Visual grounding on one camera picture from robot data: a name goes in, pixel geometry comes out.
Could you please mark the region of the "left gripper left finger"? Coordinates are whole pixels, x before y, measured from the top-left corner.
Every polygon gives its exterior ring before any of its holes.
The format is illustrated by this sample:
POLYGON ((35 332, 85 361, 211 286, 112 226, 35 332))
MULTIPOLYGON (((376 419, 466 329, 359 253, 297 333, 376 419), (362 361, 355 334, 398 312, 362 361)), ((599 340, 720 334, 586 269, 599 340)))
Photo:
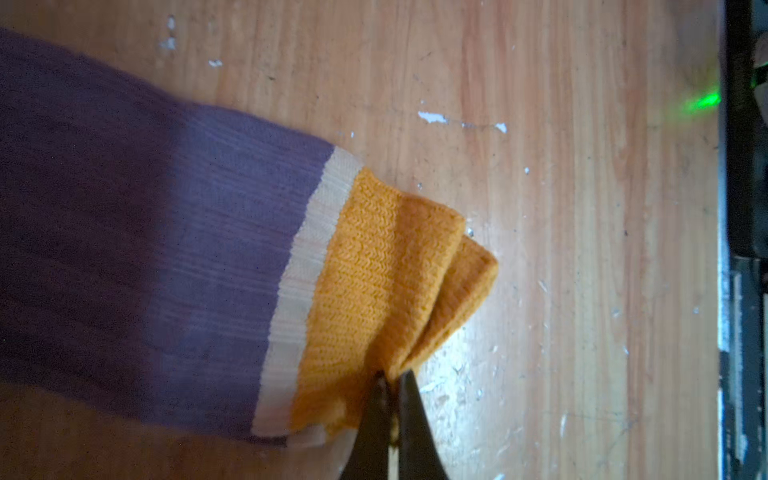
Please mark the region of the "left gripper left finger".
POLYGON ((350 457, 340 479, 388 479, 392 396, 383 372, 374 380, 350 457))

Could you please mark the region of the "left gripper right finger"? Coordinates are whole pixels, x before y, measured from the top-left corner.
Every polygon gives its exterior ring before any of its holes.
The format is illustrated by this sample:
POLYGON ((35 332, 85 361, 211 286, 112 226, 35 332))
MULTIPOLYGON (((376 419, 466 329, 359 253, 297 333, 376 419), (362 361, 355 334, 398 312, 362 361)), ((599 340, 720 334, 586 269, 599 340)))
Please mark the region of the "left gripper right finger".
POLYGON ((398 380, 398 478, 448 479, 412 370, 398 380))

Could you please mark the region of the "purple sock with yellow cuff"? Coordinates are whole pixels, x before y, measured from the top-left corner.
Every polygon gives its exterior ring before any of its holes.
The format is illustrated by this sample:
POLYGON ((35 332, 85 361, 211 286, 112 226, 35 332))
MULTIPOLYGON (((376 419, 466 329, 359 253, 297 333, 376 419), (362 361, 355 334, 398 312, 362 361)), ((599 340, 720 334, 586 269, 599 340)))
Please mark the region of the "purple sock with yellow cuff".
POLYGON ((322 139, 1 34, 1 377, 272 445, 359 425, 498 273, 322 139))

